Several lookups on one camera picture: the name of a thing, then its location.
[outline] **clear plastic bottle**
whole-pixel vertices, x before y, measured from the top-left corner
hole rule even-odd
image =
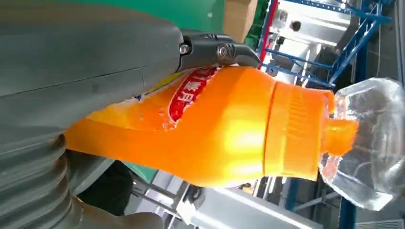
[[[357,120],[353,149],[342,157],[325,153],[322,177],[355,205],[380,210],[405,188],[405,93],[389,79],[372,78],[339,90],[336,119]]]

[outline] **gray machine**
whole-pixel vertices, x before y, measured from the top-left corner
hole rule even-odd
[[[162,228],[152,213],[114,217],[74,198],[112,160],[66,155],[64,130],[174,72],[259,64],[228,36],[133,10],[2,2],[0,22],[2,229]]]

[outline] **blue shelf rack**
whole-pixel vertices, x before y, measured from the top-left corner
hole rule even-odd
[[[382,9],[383,5],[389,4],[391,0],[377,0],[373,1],[371,3],[367,4],[362,4],[362,7],[356,8],[348,3],[343,3],[342,0],[335,0],[339,5],[334,5],[334,4],[325,4],[325,3],[320,3],[316,1],[310,1],[310,0],[284,0],[284,1],[289,1],[293,3],[298,3],[298,4],[303,4],[307,5],[310,7],[315,7],[315,8],[320,8],[324,10],[330,10],[333,12],[338,12],[342,14],[348,14],[352,16],[356,16],[360,18],[360,25],[358,30],[355,32],[351,40],[347,43],[347,45],[342,49],[339,57],[336,59],[336,61],[332,65],[327,65],[319,62],[311,62],[311,61],[306,61],[302,58],[295,57],[288,55],[286,53],[282,53],[279,51],[271,50],[271,49],[266,49],[266,52],[270,52],[274,54],[275,56],[284,56],[288,59],[290,59],[293,63],[299,62],[307,62],[309,64],[315,65],[317,67],[326,69],[328,72],[327,75],[327,80],[326,82],[318,79],[315,75],[313,75],[310,71],[306,71],[306,74],[303,76],[298,73],[293,73],[289,69],[281,68],[278,66],[275,66],[273,62],[270,62],[270,64],[263,64],[262,66],[266,68],[271,68],[275,71],[287,73],[293,76],[297,76],[299,78],[303,79],[308,79],[310,82],[314,82],[316,84],[333,88],[335,86],[335,82],[338,79],[338,77],[342,74],[342,72],[346,69],[347,65],[357,56],[359,51],[363,50],[363,47],[367,46],[368,41],[374,34],[374,32],[379,28],[379,26],[382,23],[388,23],[391,21],[390,18],[385,17],[382,15]],[[272,4],[275,1],[271,1],[269,9],[273,7]],[[341,8],[340,4],[345,4],[345,8]],[[267,20],[265,21],[265,24],[263,26],[263,31],[262,31],[262,37],[265,33],[266,27],[270,26],[270,22]],[[264,45],[263,39],[261,39],[259,43],[259,50]],[[300,64],[298,64],[299,67],[303,70],[304,67]]]

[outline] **metal bolt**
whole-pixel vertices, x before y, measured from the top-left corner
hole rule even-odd
[[[190,47],[187,44],[180,45],[180,54],[184,55],[187,54],[190,50]]]
[[[228,51],[225,46],[218,46],[216,50],[216,55],[218,56],[218,58],[222,59],[226,57],[227,53]]]

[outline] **orange bottle cap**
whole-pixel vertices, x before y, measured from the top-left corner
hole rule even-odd
[[[276,84],[265,145],[266,175],[316,180],[322,153],[343,155],[351,149],[358,124],[329,119],[333,99],[331,91]]]

